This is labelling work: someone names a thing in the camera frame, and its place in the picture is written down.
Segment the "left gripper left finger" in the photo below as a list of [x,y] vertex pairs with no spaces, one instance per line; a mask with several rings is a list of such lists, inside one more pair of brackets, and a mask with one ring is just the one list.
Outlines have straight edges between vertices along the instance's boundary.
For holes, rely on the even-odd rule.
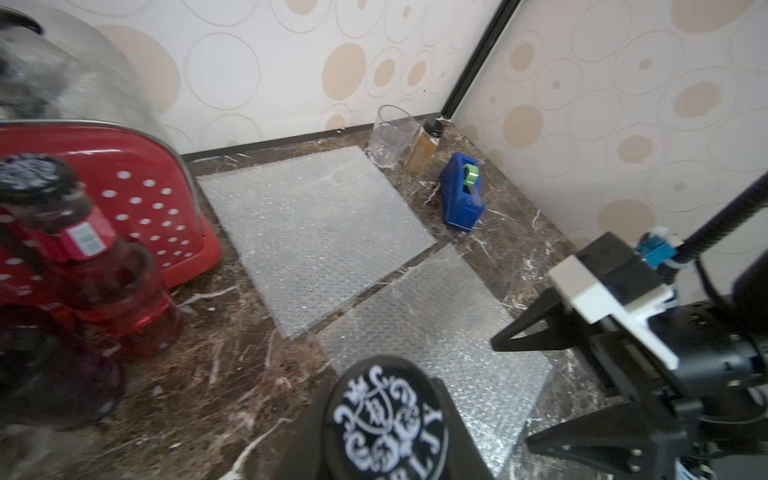
[[309,409],[299,419],[299,427],[272,474],[276,480],[331,479],[322,454],[323,422],[334,381],[320,383]]

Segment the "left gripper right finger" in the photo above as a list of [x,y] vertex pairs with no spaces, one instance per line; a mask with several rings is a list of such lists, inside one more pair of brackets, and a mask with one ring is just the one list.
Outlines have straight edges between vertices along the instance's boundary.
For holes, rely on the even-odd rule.
[[431,379],[441,405],[447,411],[448,449],[443,469],[443,479],[450,480],[493,480],[494,476],[482,459],[458,408],[445,383]]

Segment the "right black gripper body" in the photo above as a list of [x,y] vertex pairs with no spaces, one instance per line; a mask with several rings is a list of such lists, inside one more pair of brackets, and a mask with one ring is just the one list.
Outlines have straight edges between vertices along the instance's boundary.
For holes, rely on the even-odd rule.
[[727,323],[706,302],[651,318],[651,330],[680,358],[666,369],[626,330],[603,330],[590,349],[623,403],[663,407],[684,425],[690,454],[677,460],[699,472],[731,456],[767,456],[767,338]]

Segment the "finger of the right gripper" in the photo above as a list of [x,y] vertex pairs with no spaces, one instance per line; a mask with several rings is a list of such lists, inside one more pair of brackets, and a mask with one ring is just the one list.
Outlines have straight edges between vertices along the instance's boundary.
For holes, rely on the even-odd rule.
[[560,351],[586,347],[591,333],[581,315],[550,287],[495,334],[490,346],[496,352]]
[[663,407],[627,402],[525,439],[533,454],[577,462],[617,479],[674,479],[690,454],[684,425]]

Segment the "blue tape dispenser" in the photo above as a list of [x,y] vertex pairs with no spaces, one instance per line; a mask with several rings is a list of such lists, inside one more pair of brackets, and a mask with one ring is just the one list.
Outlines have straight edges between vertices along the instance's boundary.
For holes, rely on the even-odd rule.
[[472,231],[487,209],[481,198],[479,163],[455,153],[440,176],[444,222],[462,231]]

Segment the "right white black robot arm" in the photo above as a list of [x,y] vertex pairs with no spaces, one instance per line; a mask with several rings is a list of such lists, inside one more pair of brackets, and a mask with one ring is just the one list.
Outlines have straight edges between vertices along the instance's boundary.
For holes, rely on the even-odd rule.
[[686,239],[606,233],[491,339],[573,350],[615,404],[529,436],[529,452],[617,479],[712,479],[767,453],[767,180]]

